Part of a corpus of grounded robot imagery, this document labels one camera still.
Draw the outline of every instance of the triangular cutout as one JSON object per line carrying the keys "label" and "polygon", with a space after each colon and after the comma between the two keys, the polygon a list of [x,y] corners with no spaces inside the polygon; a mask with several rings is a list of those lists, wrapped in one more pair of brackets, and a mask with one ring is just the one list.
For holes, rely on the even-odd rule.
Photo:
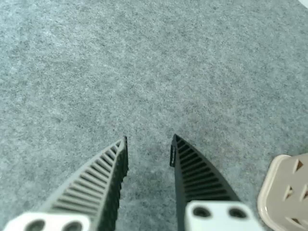
{"label": "triangular cutout", "polygon": [[292,221],[296,222],[297,224],[302,225],[302,224],[299,222],[298,219],[296,219],[296,218],[291,218],[291,219],[292,219]]}
{"label": "triangular cutout", "polygon": [[307,190],[306,193],[304,194],[303,200],[305,200],[306,198],[308,198],[308,190]]}
{"label": "triangular cutout", "polygon": [[298,160],[295,172],[298,171],[303,165],[304,164],[300,160]]}
{"label": "triangular cutout", "polygon": [[285,200],[288,199],[293,194],[293,188],[291,186],[288,186],[287,192],[285,194]]}

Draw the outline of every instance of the carpet floor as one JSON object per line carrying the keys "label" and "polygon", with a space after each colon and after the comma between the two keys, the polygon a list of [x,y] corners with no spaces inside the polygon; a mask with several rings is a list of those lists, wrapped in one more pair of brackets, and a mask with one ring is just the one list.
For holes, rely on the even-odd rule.
{"label": "carpet floor", "polygon": [[308,152],[297,0],[2,0],[0,228],[128,137],[117,231],[176,230],[174,133],[255,212],[273,157]]}

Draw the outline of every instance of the mounting hole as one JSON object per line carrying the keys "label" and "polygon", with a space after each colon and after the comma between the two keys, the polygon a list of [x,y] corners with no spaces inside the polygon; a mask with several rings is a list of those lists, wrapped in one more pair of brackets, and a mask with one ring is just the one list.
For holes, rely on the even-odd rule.
{"label": "mounting hole", "polygon": [[211,216],[210,211],[203,207],[196,207],[193,209],[193,214],[198,217],[207,218]]}
{"label": "mounting hole", "polygon": [[44,220],[34,220],[30,224],[27,225],[26,231],[42,231],[45,227]]}
{"label": "mounting hole", "polygon": [[65,225],[63,231],[81,231],[82,225],[78,221],[71,222],[67,225]]}
{"label": "mounting hole", "polygon": [[244,219],[247,217],[246,213],[239,208],[232,208],[229,210],[231,217]]}

